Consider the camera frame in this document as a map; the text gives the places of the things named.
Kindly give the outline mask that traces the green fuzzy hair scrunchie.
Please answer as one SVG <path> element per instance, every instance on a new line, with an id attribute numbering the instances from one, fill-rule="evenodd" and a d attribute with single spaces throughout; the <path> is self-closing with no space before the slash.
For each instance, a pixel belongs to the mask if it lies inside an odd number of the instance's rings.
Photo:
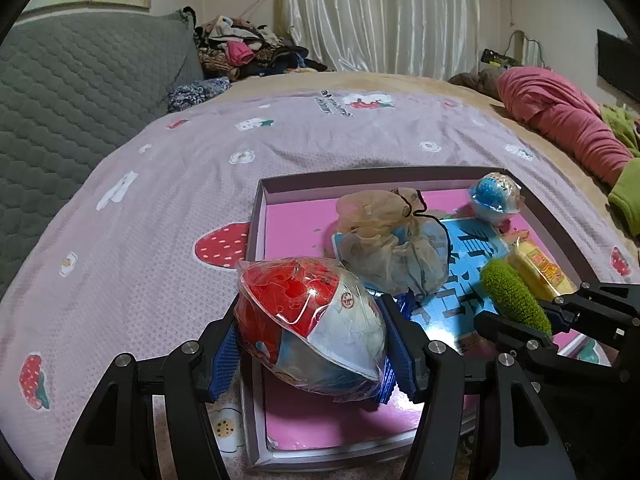
<path id="1" fill-rule="evenodd" d="M 504 318 L 552 336 L 551 323 L 544 309 L 506 260 L 489 260 L 480 270 L 480 284 Z"/>

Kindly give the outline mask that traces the yellow packaged corn snack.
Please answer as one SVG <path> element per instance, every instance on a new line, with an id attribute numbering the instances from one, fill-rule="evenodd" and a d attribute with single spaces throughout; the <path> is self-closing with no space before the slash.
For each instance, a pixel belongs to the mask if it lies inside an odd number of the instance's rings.
<path id="1" fill-rule="evenodd" d="M 518 272 L 532 294 L 542 300 L 574 294 L 578 287 L 536 243 L 517 237 L 506 261 Z"/>

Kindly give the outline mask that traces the blue oreo cookie packet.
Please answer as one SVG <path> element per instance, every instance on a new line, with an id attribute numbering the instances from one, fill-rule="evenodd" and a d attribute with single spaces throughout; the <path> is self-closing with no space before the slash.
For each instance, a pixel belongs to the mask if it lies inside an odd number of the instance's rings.
<path id="1" fill-rule="evenodd" d="M 403 292 L 394 297 L 394 301 L 402 317 L 405 320 L 411 320 L 411 315 L 416 308 L 420 307 L 420 304 L 416 302 L 416 296 L 412 290 Z"/>

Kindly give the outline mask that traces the red white blue toy egg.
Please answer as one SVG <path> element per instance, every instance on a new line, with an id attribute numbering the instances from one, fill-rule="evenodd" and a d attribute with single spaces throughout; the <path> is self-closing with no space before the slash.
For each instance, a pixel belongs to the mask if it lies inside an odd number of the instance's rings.
<path id="1" fill-rule="evenodd" d="M 352 272 L 323 258 L 238 263 L 244 348 L 282 382 L 337 402 L 384 388 L 386 326 Z"/>

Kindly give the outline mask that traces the beige mesh drawstring pouch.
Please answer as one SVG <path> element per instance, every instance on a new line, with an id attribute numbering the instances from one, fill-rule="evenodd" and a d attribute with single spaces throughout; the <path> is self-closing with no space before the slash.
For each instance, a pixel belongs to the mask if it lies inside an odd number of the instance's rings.
<path id="1" fill-rule="evenodd" d="M 422 298 L 448 280 L 448 231 L 415 188 L 347 194 L 335 210 L 337 259 L 366 286 Z"/>

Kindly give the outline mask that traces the green fleece blanket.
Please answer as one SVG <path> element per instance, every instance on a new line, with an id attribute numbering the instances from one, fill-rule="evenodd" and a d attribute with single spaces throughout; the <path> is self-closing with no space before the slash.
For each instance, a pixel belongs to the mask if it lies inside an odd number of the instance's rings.
<path id="1" fill-rule="evenodd" d="M 639 117 L 619 106 L 601 106 L 601 116 L 632 155 L 608 194 L 608 202 L 628 233 L 639 237 Z"/>

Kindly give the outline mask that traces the dark shallow box tray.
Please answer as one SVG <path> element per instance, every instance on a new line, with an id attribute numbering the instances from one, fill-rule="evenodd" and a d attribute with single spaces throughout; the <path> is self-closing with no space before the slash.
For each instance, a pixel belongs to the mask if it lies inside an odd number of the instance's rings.
<path id="1" fill-rule="evenodd" d="M 337 197 L 338 191 L 372 185 L 418 182 L 431 190 L 450 190 L 479 178 L 483 167 L 397 167 L 292 174 L 260 180 L 250 222 L 247 255 L 264 256 L 262 220 L 268 204 L 296 200 Z M 547 312 L 554 334 L 577 330 L 605 343 L 606 330 L 615 321 L 608 312 L 608 301 L 620 300 L 602 289 L 590 264 L 558 220 L 533 192 L 522 186 L 533 218 L 542 222 L 555 248 L 570 258 L 578 278 L 587 288 L 552 301 L 539 301 Z M 566 358 L 540 330 L 510 321 L 487 311 L 473 320 L 477 333 L 506 350 L 492 359 L 462 356 L 443 341 L 432 340 L 419 324 L 403 314 L 390 295 L 376 300 L 386 323 L 390 324 L 390 366 L 400 391 L 412 402 L 426 402 L 420 424 L 402 472 L 403 479 L 451 479 L 462 429 L 463 401 L 466 394 L 478 396 L 475 429 L 480 439 L 480 456 L 472 459 L 470 479 L 595 479 L 608 469 L 606 441 L 613 426 L 604 404 L 613 390 L 616 368 Z M 338 448 L 322 458 L 318 450 L 306 457 L 284 458 L 284 452 L 271 452 L 267 445 L 266 411 L 252 401 L 247 404 L 245 423 L 265 428 L 247 433 L 250 468 L 273 472 L 319 471 L 341 467 Z"/>

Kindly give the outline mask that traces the purple strawberry print bedsheet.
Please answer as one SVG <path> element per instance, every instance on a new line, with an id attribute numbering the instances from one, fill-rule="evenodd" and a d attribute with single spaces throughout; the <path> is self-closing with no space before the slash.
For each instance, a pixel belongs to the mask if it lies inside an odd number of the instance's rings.
<path id="1" fill-rule="evenodd" d="M 616 282 L 625 244 L 550 160 L 498 118 L 448 96 L 391 94 L 378 108 L 311 93 L 203 104 L 152 122 L 108 155 L 49 223 L 1 303 L 1 429 L 37 479 L 120 352 L 161 356 L 218 318 L 235 274 L 196 241 L 252 213 L 258 182 L 397 166 L 509 170 Z"/>

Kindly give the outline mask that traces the pink quilted duvet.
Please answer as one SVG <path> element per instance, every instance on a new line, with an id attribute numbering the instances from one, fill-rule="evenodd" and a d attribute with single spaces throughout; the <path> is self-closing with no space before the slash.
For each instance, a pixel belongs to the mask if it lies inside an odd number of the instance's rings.
<path id="1" fill-rule="evenodd" d="M 497 82 L 500 100 L 518 122 L 572 156 L 612 188 L 632 159 L 604 122 L 598 104 L 564 76 L 541 67 L 512 67 Z"/>

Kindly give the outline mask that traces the white satin curtain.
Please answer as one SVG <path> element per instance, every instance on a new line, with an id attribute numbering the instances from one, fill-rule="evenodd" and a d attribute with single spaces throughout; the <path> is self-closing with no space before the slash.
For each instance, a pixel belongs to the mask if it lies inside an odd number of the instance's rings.
<path id="1" fill-rule="evenodd" d="M 338 72 L 446 80 L 478 65 L 480 0 L 279 0 L 279 23 Z"/>

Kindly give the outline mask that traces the blue patterned cloth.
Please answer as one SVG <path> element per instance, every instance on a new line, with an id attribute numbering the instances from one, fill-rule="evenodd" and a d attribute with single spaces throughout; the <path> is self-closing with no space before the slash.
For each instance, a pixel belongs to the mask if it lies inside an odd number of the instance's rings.
<path id="1" fill-rule="evenodd" d="M 167 96 L 167 110 L 169 113 L 182 112 L 195 105 L 205 103 L 231 88 L 228 77 L 218 77 L 193 81 L 172 89 Z"/>

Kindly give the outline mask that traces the grey quilted headboard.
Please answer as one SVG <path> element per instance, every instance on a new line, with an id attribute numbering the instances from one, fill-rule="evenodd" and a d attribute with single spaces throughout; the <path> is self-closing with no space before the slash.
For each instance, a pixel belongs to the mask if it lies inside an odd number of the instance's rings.
<path id="1" fill-rule="evenodd" d="M 1 287 L 91 171 L 201 78 L 188 6 L 54 14 L 1 44 Z"/>

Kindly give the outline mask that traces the pile of clothes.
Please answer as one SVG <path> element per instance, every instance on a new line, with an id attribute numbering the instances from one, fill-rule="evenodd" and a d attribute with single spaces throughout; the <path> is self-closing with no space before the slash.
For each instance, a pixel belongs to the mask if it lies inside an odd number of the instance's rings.
<path id="1" fill-rule="evenodd" d="M 231 82 L 288 73 L 324 73 L 329 69 L 311 58 L 293 39 L 278 36 L 267 25 L 219 15 L 196 26 L 194 42 L 206 79 Z"/>

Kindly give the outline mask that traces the black wall television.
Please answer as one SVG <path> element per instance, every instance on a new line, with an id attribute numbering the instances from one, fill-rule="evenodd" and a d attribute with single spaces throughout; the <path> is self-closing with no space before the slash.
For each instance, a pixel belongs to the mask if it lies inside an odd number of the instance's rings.
<path id="1" fill-rule="evenodd" d="M 640 99 L 639 53 L 625 39 L 598 30 L 598 75 L 628 98 Z"/>

